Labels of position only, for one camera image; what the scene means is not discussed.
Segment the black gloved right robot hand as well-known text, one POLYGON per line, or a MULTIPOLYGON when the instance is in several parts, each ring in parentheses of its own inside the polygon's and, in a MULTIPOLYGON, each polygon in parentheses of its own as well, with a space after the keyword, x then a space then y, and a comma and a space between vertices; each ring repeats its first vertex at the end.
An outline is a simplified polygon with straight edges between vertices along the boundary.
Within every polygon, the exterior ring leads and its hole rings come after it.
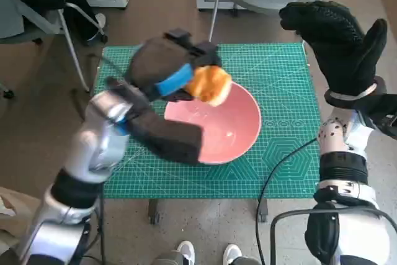
POLYGON ((333 1, 290 2, 279 16, 283 29, 311 47, 332 92, 358 96, 375 82, 387 41, 385 19, 364 32, 349 8, 333 1))

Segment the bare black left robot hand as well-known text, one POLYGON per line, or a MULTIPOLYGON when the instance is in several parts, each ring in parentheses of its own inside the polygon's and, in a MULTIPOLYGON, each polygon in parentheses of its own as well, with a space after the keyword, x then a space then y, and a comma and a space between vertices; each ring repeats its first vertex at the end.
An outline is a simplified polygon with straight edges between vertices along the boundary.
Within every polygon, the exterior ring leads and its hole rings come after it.
POLYGON ((191 101, 184 90, 194 71, 207 65, 221 66, 218 47, 209 41, 194 44, 184 29, 173 29, 147 40, 133 55, 125 80, 149 101, 191 101))

